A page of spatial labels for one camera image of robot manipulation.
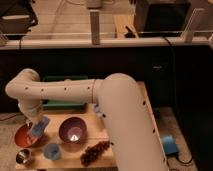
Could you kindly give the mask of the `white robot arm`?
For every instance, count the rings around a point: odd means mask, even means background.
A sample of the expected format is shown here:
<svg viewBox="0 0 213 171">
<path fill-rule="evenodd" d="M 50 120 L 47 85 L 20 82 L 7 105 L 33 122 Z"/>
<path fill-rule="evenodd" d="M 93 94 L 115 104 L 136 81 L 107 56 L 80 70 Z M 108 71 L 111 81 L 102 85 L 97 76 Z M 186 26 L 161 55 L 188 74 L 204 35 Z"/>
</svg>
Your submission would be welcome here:
<svg viewBox="0 0 213 171">
<path fill-rule="evenodd" d="M 154 117 L 138 83 L 126 74 L 42 82 L 35 70 L 26 68 L 7 83 L 5 92 L 33 124 L 42 120 L 44 100 L 96 104 L 119 171 L 169 171 Z"/>
</svg>

